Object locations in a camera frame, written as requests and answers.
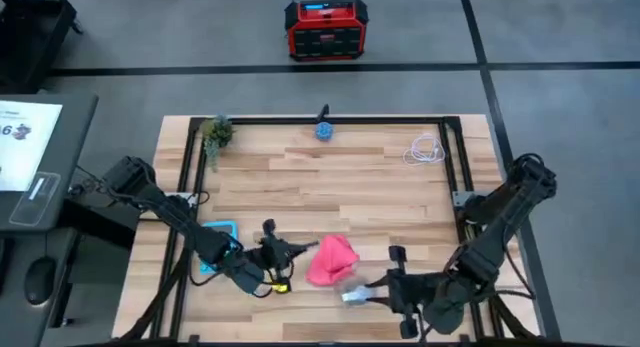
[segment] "blue tray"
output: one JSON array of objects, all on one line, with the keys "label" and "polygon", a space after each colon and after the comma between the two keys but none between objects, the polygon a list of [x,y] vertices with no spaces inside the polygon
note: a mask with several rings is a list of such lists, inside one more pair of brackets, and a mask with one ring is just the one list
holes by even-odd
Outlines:
[{"label": "blue tray", "polygon": [[[216,222],[205,222],[203,227],[209,228],[222,228],[222,227],[231,227],[231,237],[238,239],[238,225],[234,221],[216,221]],[[209,266],[208,264],[200,261],[200,273],[201,274],[212,274],[216,272],[216,268]]]}]

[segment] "black computer mouse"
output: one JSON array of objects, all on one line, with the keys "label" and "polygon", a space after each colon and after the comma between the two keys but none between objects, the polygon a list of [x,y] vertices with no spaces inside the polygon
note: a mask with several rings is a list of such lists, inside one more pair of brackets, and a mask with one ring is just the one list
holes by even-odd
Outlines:
[{"label": "black computer mouse", "polygon": [[31,263],[24,277],[24,295],[32,305],[46,302],[53,293],[56,276],[56,260],[42,257]]}]

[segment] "blue object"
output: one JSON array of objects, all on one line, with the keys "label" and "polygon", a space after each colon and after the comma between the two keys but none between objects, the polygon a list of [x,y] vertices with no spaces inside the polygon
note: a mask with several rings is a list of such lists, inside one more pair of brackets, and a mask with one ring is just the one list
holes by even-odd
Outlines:
[{"label": "blue object", "polygon": [[333,135],[333,125],[329,122],[320,122],[316,125],[316,138],[321,141],[328,141]]},{"label": "blue object", "polygon": [[[205,222],[202,226],[222,230],[226,233],[229,233],[229,230],[231,230],[231,233],[229,233],[231,237],[235,238],[236,240],[238,239],[238,225],[234,221]],[[215,272],[215,267],[209,266],[208,264],[200,261],[200,273],[212,274]]]}]

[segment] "red portable power station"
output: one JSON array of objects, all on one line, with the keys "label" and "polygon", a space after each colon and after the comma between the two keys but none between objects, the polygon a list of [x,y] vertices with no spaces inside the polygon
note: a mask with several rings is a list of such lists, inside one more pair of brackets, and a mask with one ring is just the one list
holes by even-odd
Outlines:
[{"label": "red portable power station", "polygon": [[361,0],[291,3],[285,9],[289,55],[296,61],[354,59],[364,52],[367,5]]}]

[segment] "white paper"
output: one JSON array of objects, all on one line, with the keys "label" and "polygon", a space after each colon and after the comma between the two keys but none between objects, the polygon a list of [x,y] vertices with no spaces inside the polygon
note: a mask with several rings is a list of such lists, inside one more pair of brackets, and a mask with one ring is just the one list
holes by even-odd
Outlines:
[{"label": "white paper", "polygon": [[62,105],[0,101],[0,191],[26,191]]}]

